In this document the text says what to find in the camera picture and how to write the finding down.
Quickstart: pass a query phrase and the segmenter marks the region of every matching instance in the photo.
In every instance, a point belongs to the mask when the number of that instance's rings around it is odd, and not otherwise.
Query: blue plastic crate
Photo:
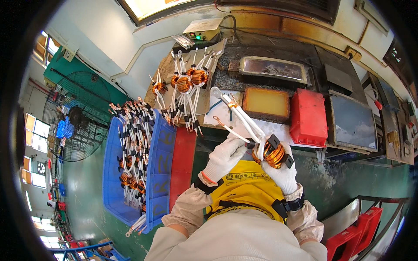
[[[67,193],[65,191],[65,187],[64,184],[59,184],[59,193],[61,194],[61,196],[66,197]]]
[[[106,150],[103,162],[103,204],[107,211],[120,221],[132,226],[140,217],[139,210],[124,204],[123,189],[120,186],[119,162],[122,149],[118,136],[118,127],[122,123],[114,117],[110,123]],[[148,233],[154,226],[161,223],[161,218],[169,213],[169,195],[171,163],[173,160],[174,141],[176,129],[169,126],[160,113],[156,113],[154,131],[151,139],[151,148],[148,158],[147,171],[147,227],[143,233]]]

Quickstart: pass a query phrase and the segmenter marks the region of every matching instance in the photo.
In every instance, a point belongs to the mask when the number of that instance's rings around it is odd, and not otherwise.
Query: metal rod
[[[386,226],[383,228],[383,230],[379,233],[379,235],[370,243],[370,245],[363,250],[359,256],[354,261],[362,260],[376,245],[377,243],[382,239],[382,237],[386,234],[386,232],[389,230],[390,226],[392,225],[393,221],[396,219],[399,211],[402,209],[404,202],[399,203],[398,207],[395,210],[395,213],[392,215]]]

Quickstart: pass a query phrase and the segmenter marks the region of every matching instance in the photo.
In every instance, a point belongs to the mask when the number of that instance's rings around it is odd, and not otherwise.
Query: metal tray
[[[280,59],[245,56],[241,58],[239,74],[278,78],[308,84],[305,67]]]

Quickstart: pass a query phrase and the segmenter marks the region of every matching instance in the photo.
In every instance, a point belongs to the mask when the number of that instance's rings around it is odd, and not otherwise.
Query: fluorescent light
[[[30,212],[32,212],[31,202],[29,201],[29,194],[28,194],[28,192],[27,192],[27,191],[26,191],[26,200],[27,200],[27,202],[28,202],[29,211],[30,211]]]

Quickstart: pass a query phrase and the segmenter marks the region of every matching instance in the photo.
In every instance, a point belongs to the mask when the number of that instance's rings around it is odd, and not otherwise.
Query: fan grille
[[[112,118],[109,100],[109,91],[97,74],[75,72],[61,79],[43,110],[43,121],[51,125],[51,152],[71,162],[93,154],[107,137]]]

